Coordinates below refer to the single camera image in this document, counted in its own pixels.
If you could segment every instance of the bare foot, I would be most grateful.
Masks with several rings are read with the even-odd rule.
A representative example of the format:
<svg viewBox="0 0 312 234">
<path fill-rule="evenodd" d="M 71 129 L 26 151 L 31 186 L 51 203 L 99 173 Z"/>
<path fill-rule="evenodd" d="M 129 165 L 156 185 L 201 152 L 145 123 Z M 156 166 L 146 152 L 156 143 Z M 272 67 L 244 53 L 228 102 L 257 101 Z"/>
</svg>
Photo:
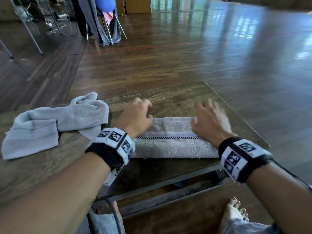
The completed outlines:
<svg viewBox="0 0 312 234">
<path fill-rule="evenodd" d="M 225 232 L 225 229 L 232 219 L 238 218 L 249 222 L 248 213 L 246 213 L 244 208 L 238 209 L 239 206 L 240 202 L 235 197 L 233 197 L 224 210 L 223 218 L 219 226 L 219 233 Z"/>
</svg>

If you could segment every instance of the red floor line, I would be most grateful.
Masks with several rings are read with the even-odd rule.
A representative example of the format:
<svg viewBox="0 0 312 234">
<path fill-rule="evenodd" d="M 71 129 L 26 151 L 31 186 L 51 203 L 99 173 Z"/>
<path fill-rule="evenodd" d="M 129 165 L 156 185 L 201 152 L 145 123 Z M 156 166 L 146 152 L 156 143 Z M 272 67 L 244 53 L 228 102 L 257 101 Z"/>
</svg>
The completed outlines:
<svg viewBox="0 0 312 234">
<path fill-rule="evenodd" d="M 135 51 L 135 50 L 145 50 L 145 49 L 153 49 L 153 48 L 164 48 L 164 47 L 176 47 L 176 46 L 183 46 L 183 45 L 193 45 L 205 42 L 191 42 L 191 43 L 179 43 L 179 44 L 172 44 L 172 45 L 155 45 L 155 46 L 143 46 L 143 47 L 125 47 L 125 48 L 113 48 L 113 49 L 105 49 L 100 50 L 101 53 L 108 53 L 108 52 L 119 52 L 119 51 Z M 99 54 L 98 51 L 88 52 L 85 55 L 94 55 Z"/>
</svg>

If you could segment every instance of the folded towel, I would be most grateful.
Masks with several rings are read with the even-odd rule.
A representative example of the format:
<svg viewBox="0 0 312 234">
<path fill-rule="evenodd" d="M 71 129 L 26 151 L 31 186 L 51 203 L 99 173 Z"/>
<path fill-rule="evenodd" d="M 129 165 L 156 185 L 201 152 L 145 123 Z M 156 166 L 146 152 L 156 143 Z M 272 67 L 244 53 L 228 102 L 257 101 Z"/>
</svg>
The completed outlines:
<svg viewBox="0 0 312 234">
<path fill-rule="evenodd" d="M 2 143 L 3 159 L 28 156 L 59 145 L 58 132 L 79 130 L 90 140 L 108 122 L 108 105 L 97 93 L 74 98 L 67 107 L 37 108 L 19 114 Z"/>
<path fill-rule="evenodd" d="M 192 117 L 154 118 L 137 138 L 133 158 L 217 158 L 218 151 L 193 133 Z"/>
</svg>

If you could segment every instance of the tabletop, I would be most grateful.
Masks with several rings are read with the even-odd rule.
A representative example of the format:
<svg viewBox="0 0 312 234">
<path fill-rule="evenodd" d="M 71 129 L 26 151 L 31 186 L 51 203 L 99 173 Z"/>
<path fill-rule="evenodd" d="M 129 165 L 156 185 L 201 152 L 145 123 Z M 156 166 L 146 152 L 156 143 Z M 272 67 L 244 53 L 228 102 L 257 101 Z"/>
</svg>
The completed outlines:
<svg viewBox="0 0 312 234">
<path fill-rule="evenodd" d="M 195 116 L 194 103 L 212 98 L 225 109 L 234 133 L 249 139 L 263 148 L 269 145 L 230 106 L 228 106 L 204 81 L 129 93 L 113 98 L 99 98 L 109 105 L 109 124 L 113 126 L 124 106 L 134 98 L 148 98 L 153 103 L 150 114 L 160 117 Z M 0 141 L 10 130 L 14 118 L 21 112 L 0 114 Z M 0 160 L 0 204 L 8 203 L 31 189 L 39 181 L 65 168 L 79 158 L 89 140 L 78 131 L 64 132 L 60 145 L 14 160 Z M 122 194 L 143 191 L 162 181 L 204 168 L 219 165 L 219 159 L 132 159 L 109 189 L 109 196 L 119 199 Z"/>
</svg>

